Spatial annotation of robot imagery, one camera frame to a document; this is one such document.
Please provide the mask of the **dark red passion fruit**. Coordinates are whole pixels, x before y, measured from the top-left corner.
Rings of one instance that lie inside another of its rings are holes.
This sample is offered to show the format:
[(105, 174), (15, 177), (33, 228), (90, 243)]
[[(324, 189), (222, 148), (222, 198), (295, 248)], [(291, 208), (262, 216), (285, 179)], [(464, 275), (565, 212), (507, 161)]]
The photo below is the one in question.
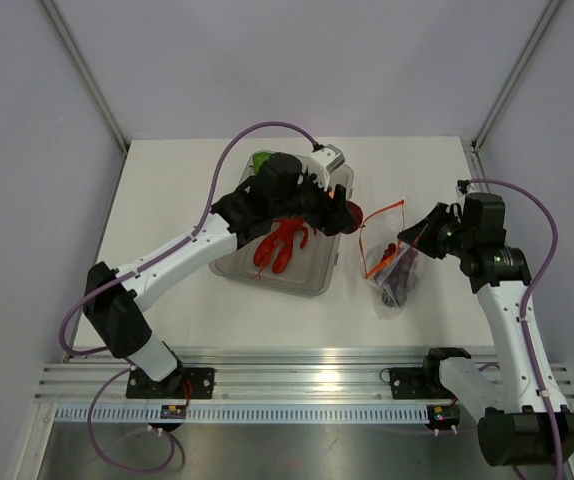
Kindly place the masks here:
[(364, 214), (362, 209), (354, 202), (347, 201), (345, 206), (347, 210), (347, 220), (342, 233), (350, 235), (362, 226)]

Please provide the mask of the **purple grape bunch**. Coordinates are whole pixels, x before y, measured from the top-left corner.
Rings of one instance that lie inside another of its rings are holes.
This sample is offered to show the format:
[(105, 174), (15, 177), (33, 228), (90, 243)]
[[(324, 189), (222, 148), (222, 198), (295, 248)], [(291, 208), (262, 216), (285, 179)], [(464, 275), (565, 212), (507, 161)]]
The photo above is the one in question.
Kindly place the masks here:
[(405, 244), (398, 247), (392, 261), (375, 277), (376, 284), (384, 290), (390, 298), (401, 298), (410, 293), (417, 280), (418, 251)]

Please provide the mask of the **clear zip top bag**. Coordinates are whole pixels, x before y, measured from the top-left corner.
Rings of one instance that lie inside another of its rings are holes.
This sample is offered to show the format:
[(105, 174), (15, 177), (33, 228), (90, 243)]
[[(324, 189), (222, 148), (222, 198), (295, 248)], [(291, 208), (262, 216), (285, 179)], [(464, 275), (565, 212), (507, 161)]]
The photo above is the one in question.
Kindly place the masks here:
[(407, 224), (407, 198), (403, 197), (392, 204), (386, 205), (363, 219), (358, 230), (358, 248), (362, 263), (362, 278), (368, 285), (376, 317), (381, 320), (393, 320), (414, 299), (420, 283), (421, 260), (419, 259), (416, 273), (416, 282), (413, 290), (406, 295), (407, 299), (402, 308), (390, 309), (381, 301), (381, 291), (376, 284), (376, 275), (391, 261), (398, 247), (404, 243), (397, 239), (397, 235), (406, 228)]

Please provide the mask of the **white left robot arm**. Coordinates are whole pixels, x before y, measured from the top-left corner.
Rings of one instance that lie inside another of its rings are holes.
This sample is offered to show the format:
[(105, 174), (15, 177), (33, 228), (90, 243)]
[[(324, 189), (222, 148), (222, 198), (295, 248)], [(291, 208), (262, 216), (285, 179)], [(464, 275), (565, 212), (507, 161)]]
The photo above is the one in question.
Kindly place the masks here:
[(331, 182), (344, 162), (331, 145), (309, 157), (274, 152), (235, 190), (208, 205), (190, 232), (117, 269), (94, 265), (83, 314), (111, 355), (134, 366), (158, 396), (183, 391), (185, 367), (154, 334), (145, 311), (196, 270), (268, 234), (277, 220), (302, 219), (328, 237), (355, 231), (360, 221), (346, 188)]

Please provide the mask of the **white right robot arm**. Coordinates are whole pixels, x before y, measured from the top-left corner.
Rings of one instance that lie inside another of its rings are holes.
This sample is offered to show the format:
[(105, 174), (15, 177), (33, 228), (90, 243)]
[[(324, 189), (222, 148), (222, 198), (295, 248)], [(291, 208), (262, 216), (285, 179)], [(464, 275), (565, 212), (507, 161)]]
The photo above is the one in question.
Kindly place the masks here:
[(505, 204), (474, 192), (462, 204), (437, 204), (399, 240), (432, 258), (460, 262), (489, 325), (500, 385), (464, 350), (433, 349), (421, 371), (423, 389), (448, 391), (473, 417), (481, 453), (491, 466), (552, 465), (574, 453), (574, 412), (553, 376), (531, 301), (535, 282), (526, 258), (506, 244)]

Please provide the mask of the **red plastic lobster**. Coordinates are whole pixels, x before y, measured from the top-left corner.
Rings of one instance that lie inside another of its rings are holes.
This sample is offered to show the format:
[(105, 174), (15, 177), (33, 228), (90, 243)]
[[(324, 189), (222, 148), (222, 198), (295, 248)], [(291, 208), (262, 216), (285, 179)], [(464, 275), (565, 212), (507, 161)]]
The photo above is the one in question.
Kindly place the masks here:
[(309, 239), (305, 221), (300, 218), (280, 220), (278, 227), (261, 241), (254, 252), (253, 264), (257, 268), (255, 277), (261, 279), (267, 269), (274, 275), (282, 274), (291, 262), (298, 235), (301, 236), (298, 246), (303, 250)]

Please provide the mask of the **clear grey plastic tray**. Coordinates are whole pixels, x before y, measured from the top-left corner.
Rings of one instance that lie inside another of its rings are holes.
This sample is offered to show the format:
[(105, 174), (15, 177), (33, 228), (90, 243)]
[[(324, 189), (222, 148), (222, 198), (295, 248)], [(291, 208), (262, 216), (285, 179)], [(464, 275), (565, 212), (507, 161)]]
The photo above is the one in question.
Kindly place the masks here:
[[(309, 174), (306, 171), (307, 157), (294, 156), (300, 159), (303, 170)], [(211, 262), (211, 271), (230, 280), (283, 293), (306, 297), (323, 294), (331, 282), (340, 238), (345, 234), (325, 235), (304, 219), (309, 229), (307, 246), (303, 250), (299, 248), (301, 236), (298, 235), (291, 262), (282, 274), (274, 275), (270, 269), (267, 269), (263, 272), (261, 279), (255, 277), (257, 268), (253, 264), (253, 255), (256, 248), (269, 233), (278, 227), (278, 222), (286, 218), (264, 220), (252, 211), (251, 203), (246, 198), (246, 189), (250, 184), (248, 178), (252, 174), (250, 157), (239, 185), (232, 193), (216, 202), (212, 208), (213, 212), (233, 222), (232, 232), (237, 238), (237, 249)], [(329, 188), (325, 191), (332, 196), (334, 187), (342, 184), (346, 188), (346, 202), (351, 201), (353, 177), (351, 168), (343, 164), (332, 174)]]

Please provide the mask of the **green bell pepper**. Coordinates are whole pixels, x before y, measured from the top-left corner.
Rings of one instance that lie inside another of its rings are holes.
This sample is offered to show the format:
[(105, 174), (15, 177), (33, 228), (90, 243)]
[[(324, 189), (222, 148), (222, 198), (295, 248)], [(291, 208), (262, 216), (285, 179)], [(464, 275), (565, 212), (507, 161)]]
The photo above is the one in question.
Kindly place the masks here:
[(268, 161), (272, 155), (273, 153), (270, 151), (258, 151), (251, 156), (251, 168), (254, 175), (259, 172), (262, 165)]

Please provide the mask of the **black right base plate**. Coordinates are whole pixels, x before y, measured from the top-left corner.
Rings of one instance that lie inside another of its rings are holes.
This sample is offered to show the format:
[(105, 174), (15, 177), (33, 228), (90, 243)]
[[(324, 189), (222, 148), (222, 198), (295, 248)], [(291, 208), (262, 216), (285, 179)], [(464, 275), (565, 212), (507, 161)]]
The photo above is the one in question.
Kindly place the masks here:
[(451, 399), (452, 394), (421, 368), (390, 368), (388, 370), (392, 397), (395, 400)]

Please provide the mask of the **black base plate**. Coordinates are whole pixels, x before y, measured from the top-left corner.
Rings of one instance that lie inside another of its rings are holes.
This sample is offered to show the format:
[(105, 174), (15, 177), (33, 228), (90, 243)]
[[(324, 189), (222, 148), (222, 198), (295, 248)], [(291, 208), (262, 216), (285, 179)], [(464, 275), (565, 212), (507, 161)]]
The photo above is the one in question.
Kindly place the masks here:
[(213, 397), (213, 368), (179, 367), (163, 380), (155, 381), (140, 368), (130, 372), (126, 397), (138, 400), (209, 400)]
[(390, 368), (388, 370), (392, 397), (395, 400), (451, 399), (452, 394), (421, 368)]

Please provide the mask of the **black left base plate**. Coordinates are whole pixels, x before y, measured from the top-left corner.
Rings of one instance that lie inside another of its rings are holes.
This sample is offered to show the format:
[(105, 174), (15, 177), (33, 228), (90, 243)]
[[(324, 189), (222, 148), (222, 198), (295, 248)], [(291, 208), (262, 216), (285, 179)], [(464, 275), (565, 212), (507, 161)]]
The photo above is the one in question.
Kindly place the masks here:
[(130, 372), (126, 397), (138, 400), (209, 400), (213, 397), (213, 368), (179, 367), (163, 380), (155, 381), (140, 368)]

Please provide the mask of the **right aluminium frame post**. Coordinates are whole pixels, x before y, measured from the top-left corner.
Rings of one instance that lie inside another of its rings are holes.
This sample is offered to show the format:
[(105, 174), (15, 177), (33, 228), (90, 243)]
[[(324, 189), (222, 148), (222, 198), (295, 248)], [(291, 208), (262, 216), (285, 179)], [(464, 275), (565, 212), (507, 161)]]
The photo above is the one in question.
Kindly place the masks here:
[(511, 100), (522, 78), (535, 59), (541, 43), (556, 20), (564, 0), (548, 0), (545, 2), (516, 59), (514, 60), (500, 90), (495, 96), (482, 124), (474, 135), (471, 145), (476, 154), (480, 154), (494, 127), (502, 116), (505, 107)]

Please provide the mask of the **aluminium frame post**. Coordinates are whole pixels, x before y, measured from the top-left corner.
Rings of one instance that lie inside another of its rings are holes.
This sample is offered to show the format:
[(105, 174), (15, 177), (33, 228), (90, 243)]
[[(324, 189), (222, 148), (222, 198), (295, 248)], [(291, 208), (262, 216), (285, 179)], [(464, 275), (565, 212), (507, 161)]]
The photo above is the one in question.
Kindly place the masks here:
[(40, 0), (39, 4), (52, 25), (56, 37), (63, 46), (74, 70), (79, 76), (84, 89), (94, 103), (103, 123), (109, 130), (114, 143), (121, 152), (121, 155), (126, 158), (129, 152), (130, 141), (116, 119), (58, 2), (54, 0)]
[(480, 154), (494, 127), (502, 116), (505, 107), (511, 100), (522, 78), (535, 59), (541, 43), (556, 20), (564, 0), (548, 0), (545, 2), (516, 59), (514, 60), (500, 90), (495, 96), (482, 124), (474, 135), (471, 145), (476, 154)]

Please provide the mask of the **left aluminium frame post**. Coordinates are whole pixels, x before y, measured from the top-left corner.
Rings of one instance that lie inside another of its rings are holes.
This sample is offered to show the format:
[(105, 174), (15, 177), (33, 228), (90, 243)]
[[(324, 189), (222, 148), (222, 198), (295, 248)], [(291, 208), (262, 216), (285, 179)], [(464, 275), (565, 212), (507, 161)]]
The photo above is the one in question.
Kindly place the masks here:
[(130, 141), (116, 119), (58, 2), (54, 0), (40, 0), (39, 4), (52, 25), (56, 37), (63, 46), (74, 70), (79, 76), (84, 89), (94, 103), (103, 123), (109, 130), (114, 143), (121, 152), (121, 155), (126, 158), (129, 152)]

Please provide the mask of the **aluminium mounting rail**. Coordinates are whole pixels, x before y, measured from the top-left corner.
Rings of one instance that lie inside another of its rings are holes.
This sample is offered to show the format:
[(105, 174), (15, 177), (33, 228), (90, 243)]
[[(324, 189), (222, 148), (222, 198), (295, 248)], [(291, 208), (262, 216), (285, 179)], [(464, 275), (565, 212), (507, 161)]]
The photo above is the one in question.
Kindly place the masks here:
[[(385, 404), (386, 371), (418, 367), (424, 347), (260, 348), (179, 347), (189, 367), (215, 371), (214, 404)], [(107, 353), (66, 357), (43, 367), (37, 402), (88, 403), (105, 381), (106, 402), (124, 399), (127, 379), (113, 379), (126, 362)]]

